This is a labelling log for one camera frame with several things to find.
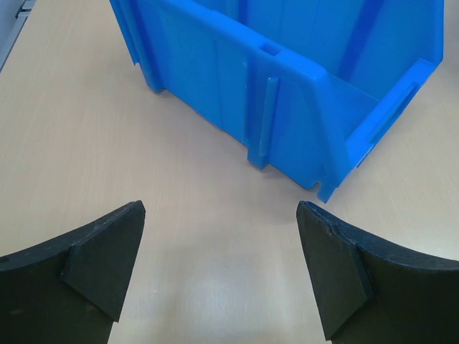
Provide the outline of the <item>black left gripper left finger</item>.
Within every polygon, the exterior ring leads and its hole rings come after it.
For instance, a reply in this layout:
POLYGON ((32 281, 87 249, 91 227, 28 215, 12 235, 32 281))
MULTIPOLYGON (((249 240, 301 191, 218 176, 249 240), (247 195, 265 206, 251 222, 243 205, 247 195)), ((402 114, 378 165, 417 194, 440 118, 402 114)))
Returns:
POLYGON ((133 201, 1 257, 2 343, 106 343, 120 320, 146 210, 133 201))

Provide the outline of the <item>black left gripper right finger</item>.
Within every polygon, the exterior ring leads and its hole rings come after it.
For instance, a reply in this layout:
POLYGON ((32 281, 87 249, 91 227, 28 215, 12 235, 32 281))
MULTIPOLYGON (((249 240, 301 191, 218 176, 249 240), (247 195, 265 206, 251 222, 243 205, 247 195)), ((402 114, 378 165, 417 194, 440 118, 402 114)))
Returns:
POLYGON ((325 339, 458 341, 457 261, 390 242, 310 201, 296 219, 325 339))

